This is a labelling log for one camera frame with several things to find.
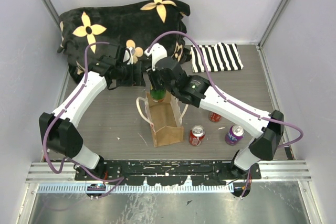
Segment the green glass bottle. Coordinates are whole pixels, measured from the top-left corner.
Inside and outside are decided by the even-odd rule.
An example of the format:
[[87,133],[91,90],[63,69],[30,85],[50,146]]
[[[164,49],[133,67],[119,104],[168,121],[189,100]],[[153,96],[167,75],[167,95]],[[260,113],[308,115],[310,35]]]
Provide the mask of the green glass bottle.
[[166,90],[165,89],[156,89],[156,88],[151,86],[150,96],[151,96],[151,99],[154,102],[157,102],[157,103],[162,102],[165,98],[165,95],[166,95]]

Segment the watermelon print jute bag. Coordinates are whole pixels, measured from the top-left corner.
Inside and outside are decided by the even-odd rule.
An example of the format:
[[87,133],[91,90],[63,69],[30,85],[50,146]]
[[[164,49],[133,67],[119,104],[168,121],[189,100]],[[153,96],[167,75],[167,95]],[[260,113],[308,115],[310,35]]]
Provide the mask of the watermelon print jute bag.
[[178,99],[170,93],[160,102],[153,100],[150,93],[145,98],[137,97],[135,102],[139,115],[150,125],[154,147],[184,141],[182,123],[187,105],[181,110]]

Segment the purple Fanta can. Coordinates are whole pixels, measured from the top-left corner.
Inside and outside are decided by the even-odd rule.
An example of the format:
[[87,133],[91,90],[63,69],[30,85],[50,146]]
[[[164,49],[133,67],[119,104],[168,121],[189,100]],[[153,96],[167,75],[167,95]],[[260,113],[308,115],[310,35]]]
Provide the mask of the purple Fanta can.
[[244,129],[239,125],[233,125],[225,135],[225,142],[229,145],[236,145],[245,136]]

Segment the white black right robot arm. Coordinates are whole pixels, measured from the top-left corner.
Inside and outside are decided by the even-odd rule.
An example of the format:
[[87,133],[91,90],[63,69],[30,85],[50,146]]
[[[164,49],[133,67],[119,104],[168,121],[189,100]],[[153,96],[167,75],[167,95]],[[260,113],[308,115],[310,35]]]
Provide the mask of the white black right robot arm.
[[165,89],[186,105],[215,112],[252,136],[247,147],[238,150],[230,163],[233,177],[241,179],[258,161],[273,159],[284,133],[281,112],[269,113],[245,104],[206,78],[188,75],[171,57],[153,57],[147,73],[152,87]]

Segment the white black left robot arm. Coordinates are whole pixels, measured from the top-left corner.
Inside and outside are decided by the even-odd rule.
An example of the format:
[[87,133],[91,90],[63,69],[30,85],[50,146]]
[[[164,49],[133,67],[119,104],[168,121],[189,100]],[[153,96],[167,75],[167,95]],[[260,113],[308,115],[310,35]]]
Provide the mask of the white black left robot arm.
[[93,180],[104,178],[104,159],[84,145],[77,130],[78,124],[93,100],[108,89],[113,80],[130,86],[143,81],[141,67],[133,61],[136,53],[134,46],[121,47],[112,43],[107,43],[107,46],[112,53],[92,62],[89,62],[88,49],[85,49],[84,77],[63,104],[52,113],[44,112],[39,118],[44,157],[56,174],[61,173],[62,169],[52,165],[49,150],[62,154],[65,159],[85,170]]

